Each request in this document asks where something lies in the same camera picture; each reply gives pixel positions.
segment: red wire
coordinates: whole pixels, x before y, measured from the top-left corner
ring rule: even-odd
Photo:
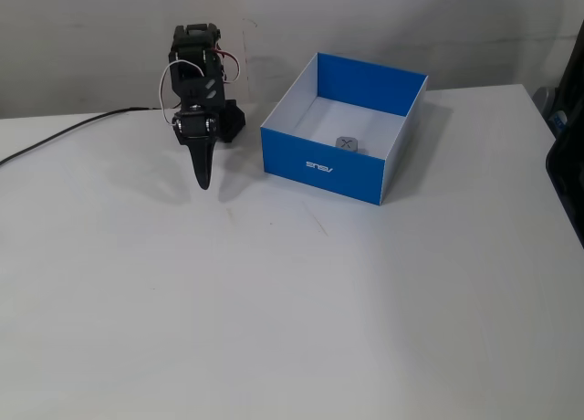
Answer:
[[[237,60],[237,58],[235,56],[233,56],[231,53],[229,52],[225,52],[224,50],[219,50],[218,48],[212,48],[211,49],[213,52],[218,53],[219,55],[223,56],[223,57],[229,57],[231,58],[233,61],[235,61],[235,64],[237,64],[237,76],[235,77],[234,80],[232,81],[228,81],[226,80],[225,82],[229,83],[229,82],[235,82],[238,78],[239,78],[239,74],[241,72],[241,66],[239,65],[239,61]]]

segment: white table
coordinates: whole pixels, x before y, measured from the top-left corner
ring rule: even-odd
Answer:
[[[433,91],[382,207],[199,189],[158,111],[0,168],[0,418],[584,418],[584,250],[521,86]],[[0,157],[87,115],[0,122]]]

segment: robotic arm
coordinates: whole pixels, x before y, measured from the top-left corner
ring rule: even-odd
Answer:
[[[194,174],[204,190],[211,182],[215,142],[231,142],[245,126],[235,100],[225,100],[219,38],[221,32],[213,24],[177,26],[169,54],[172,90],[181,98],[171,125],[179,144],[189,148]]]

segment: gray cube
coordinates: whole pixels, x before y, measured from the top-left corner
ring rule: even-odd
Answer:
[[[337,146],[340,149],[344,149],[345,151],[356,152],[357,139],[353,137],[338,137],[335,146]]]

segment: blue box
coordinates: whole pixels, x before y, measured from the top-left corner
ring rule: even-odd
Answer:
[[[428,77],[317,53],[262,124],[264,170],[380,205]],[[354,137],[357,152],[335,147]]]

